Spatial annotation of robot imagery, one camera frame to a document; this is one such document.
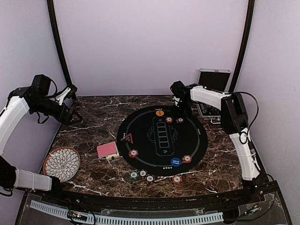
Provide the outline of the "orange big blind button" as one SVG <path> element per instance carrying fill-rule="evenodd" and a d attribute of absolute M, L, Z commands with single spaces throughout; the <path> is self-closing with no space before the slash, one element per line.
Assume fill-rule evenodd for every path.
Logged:
<path fill-rule="evenodd" d="M 163 115 L 164 115 L 164 112 L 161 111 L 161 110 L 158 110 L 158 111 L 156 111 L 156 115 L 157 115 L 157 116 L 163 116 Z"/>

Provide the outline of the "blue small blind button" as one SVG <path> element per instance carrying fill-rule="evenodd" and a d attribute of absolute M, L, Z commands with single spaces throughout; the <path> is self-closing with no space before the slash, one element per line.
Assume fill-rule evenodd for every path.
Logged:
<path fill-rule="evenodd" d="M 173 167 L 179 167 L 181 165 L 181 160 L 177 157 L 174 157 L 171 159 L 170 163 Z"/>

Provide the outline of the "triangular red dealer button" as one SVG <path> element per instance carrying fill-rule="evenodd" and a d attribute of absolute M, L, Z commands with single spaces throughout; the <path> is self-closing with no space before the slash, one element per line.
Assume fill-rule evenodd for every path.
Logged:
<path fill-rule="evenodd" d="M 124 136 L 120 141 L 133 144 L 132 134 L 129 133 L 128 135 Z"/>

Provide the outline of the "red poker chip stack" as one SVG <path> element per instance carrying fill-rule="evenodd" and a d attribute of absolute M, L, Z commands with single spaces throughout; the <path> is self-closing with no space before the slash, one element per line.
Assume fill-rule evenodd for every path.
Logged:
<path fill-rule="evenodd" d="M 172 181 L 174 184 L 181 184 L 182 183 L 182 176 L 181 175 L 174 175 L 172 177 Z"/>

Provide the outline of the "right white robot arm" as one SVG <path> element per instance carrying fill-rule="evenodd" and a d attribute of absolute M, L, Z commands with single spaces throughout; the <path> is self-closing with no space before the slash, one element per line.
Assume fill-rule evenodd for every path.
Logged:
<path fill-rule="evenodd" d="M 261 185 L 261 169 L 250 137 L 253 123 L 248 122 L 243 92 L 225 93 L 197 84 L 186 86 L 181 81 L 174 82 L 170 90 L 176 107 L 183 115 L 191 114 L 192 103 L 204 103 L 221 112 L 221 128 L 234 144 L 241 166 L 244 189 L 240 191 L 239 199 L 250 203 L 256 198 L 257 188 Z"/>

